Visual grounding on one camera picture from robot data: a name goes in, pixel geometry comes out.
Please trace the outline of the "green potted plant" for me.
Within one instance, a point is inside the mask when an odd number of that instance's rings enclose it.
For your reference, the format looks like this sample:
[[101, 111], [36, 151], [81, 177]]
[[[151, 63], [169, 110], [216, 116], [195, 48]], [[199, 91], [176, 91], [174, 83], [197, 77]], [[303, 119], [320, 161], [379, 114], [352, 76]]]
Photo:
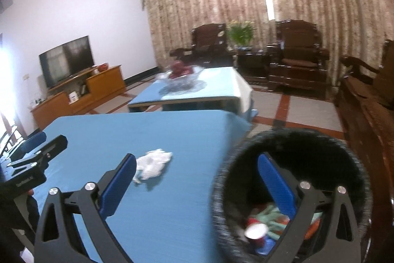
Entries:
[[228, 24], [228, 36], [237, 47], [249, 47], [254, 37], [252, 21], [231, 21]]

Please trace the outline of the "orange foam fruit net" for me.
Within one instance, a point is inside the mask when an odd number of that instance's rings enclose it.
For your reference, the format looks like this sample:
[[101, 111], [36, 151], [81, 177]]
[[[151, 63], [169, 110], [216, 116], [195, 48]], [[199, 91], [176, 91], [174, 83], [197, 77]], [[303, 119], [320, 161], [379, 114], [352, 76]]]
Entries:
[[321, 219], [317, 218], [316, 220], [313, 220], [311, 222], [311, 225], [309, 226], [307, 233], [305, 234], [305, 240], [309, 240], [314, 235], [314, 233], [318, 230], [320, 221]]

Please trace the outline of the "flat screen television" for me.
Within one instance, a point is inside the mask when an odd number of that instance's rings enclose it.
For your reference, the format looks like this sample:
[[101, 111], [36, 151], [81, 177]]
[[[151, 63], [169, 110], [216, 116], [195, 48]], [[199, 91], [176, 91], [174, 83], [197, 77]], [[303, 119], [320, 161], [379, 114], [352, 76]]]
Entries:
[[45, 51], [39, 61], [47, 88], [95, 65], [87, 35]]

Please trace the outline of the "white cloth on table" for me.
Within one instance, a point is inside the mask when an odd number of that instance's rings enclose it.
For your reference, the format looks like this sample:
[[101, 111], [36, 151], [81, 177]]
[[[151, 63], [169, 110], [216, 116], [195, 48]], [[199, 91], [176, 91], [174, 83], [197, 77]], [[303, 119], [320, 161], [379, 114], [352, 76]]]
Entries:
[[223, 105], [232, 102], [234, 113], [252, 120], [253, 89], [233, 67], [208, 68], [201, 72], [198, 81], [204, 83], [202, 97], [219, 100]]

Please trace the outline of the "red fruit in bowl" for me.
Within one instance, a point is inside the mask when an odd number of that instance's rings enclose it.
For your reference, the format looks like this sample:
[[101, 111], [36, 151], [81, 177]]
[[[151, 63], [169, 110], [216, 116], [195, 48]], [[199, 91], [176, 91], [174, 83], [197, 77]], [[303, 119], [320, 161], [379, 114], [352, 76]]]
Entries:
[[170, 79], [175, 79], [194, 73], [193, 67], [191, 65], [185, 65], [182, 61], [174, 61], [171, 65], [170, 70]]

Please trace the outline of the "far blue tablecloth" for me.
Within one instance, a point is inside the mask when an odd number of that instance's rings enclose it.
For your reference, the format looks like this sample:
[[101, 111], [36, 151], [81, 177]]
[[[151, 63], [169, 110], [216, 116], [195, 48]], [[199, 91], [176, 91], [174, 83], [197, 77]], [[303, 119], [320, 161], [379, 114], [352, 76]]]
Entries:
[[169, 79], [169, 72], [157, 75], [156, 81], [133, 98], [128, 107], [138, 110], [151, 105], [234, 100], [236, 112], [248, 110], [252, 88], [233, 67], [194, 67], [194, 73]]

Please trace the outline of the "white tissue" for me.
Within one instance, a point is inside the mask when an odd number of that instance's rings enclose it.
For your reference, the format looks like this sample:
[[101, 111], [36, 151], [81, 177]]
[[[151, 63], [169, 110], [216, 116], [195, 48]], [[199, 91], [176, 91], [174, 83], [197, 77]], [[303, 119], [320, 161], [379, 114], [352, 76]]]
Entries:
[[160, 176], [166, 164], [171, 161], [172, 155], [172, 152], [157, 149], [146, 152], [144, 156], [137, 158], [133, 182], [141, 184], [142, 181]]

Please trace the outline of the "black lined trash bin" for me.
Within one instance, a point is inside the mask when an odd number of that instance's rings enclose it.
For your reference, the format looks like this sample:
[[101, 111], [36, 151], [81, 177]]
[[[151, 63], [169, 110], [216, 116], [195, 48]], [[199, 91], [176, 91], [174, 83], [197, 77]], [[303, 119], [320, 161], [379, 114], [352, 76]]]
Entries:
[[[211, 217], [226, 262], [363, 262], [372, 192], [360, 159], [311, 129], [273, 129], [239, 143], [212, 185]], [[269, 251], [245, 236], [268, 207], [288, 217]]]

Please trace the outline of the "blue plastic bag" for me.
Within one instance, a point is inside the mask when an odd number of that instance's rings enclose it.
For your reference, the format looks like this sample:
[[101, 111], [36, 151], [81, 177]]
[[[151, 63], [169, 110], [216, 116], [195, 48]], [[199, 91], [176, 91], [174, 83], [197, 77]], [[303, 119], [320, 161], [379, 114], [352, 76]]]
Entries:
[[275, 247], [276, 241], [269, 235], [265, 235], [258, 239], [255, 244], [255, 252], [261, 256], [267, 256], [270, 251]]

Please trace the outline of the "red bowl on cabinet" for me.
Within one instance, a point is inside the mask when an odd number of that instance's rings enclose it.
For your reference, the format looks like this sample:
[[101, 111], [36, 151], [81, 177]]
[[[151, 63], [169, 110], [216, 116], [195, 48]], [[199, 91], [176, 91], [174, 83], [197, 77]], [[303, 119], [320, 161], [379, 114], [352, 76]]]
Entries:
[[97, 66], [97, 70], [101, 73], [103, 71], [107, 71], [109, 69], [108, 63], [102, 63], [101, 65]]

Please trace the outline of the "long wooden sofa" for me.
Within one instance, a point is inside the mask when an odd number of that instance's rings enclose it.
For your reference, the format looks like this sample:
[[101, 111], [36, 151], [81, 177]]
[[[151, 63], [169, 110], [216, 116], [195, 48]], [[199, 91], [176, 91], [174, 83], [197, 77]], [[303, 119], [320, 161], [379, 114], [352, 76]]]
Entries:
[[370, 177], [371, 251], [377, 253], [393, 239], [393, 41], [385, 41], [379, 68], [348, 55], [340, 62], [347, 70], [335, 105]]

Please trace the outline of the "light green rubber glove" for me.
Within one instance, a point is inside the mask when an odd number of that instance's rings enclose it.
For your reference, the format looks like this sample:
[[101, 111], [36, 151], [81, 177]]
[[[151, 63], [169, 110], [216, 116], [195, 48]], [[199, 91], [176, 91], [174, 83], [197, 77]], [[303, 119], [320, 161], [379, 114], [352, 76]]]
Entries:
[[[321, 219], [322, 214], [322, 212], [315, 212], [311, 222], [317, 218]], [[274, 203], [267, 203], [255, 208], [250, 215], [268, 226], [268, 235], [275, 241], [281, 237], [284, 229], [290, 222], [290, 218], [281, 213]]]

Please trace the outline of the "wooden tv cabinet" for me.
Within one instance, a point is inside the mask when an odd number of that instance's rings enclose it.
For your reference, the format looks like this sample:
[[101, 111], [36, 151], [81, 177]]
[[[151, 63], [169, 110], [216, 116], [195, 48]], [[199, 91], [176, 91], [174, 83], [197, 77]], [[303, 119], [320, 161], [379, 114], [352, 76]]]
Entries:
[[44, 129], [59, 117], [85, 114], [125, 92], [119, 65], [105, 71], [91, 67], [48, 89], [31, 113], [38, 128]]

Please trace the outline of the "red white paper cup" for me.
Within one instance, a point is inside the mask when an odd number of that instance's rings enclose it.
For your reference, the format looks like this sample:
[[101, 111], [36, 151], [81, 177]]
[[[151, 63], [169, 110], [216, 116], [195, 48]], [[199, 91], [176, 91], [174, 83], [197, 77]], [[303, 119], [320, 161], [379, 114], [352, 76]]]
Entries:
[[268, 226], [256, 218], [247, 219], [245, 227], [245, 238], [257, 248], [262, 248], [265, 244], [264, 237], [268, 233]]

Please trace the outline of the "glass fruit bowl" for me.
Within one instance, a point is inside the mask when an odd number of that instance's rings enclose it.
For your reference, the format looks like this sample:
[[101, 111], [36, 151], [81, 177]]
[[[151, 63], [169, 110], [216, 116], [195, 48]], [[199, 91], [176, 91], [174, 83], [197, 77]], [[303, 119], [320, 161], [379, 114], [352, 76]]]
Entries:
[[159, 81], [160, 85], [164, 86], [165, 93], [189, 90], [193, 88], [193, 86], [195, 86], [196, 82], [198, 81], [198, 77], [200, 76], [201, 72], [203, 72], [204, 70], [204, 68], [199, 65], [191, 65], [191, 66], [193, 67], [194, 70], [194, 73], [191, 75], [170, 79], [169, 74], [171, 70], [168, 69], [165, 72], [157, 74], [156, 80]]

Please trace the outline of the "dark wooden side table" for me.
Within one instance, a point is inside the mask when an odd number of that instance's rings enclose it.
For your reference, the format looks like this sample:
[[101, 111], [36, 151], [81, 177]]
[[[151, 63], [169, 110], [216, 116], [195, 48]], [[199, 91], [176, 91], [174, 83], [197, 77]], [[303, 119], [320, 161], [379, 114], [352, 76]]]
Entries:
[[236, 68], [248, 82], [266, 83], [268, 81], [270, 55], [265, 49], [248, 48], [236, 50]]

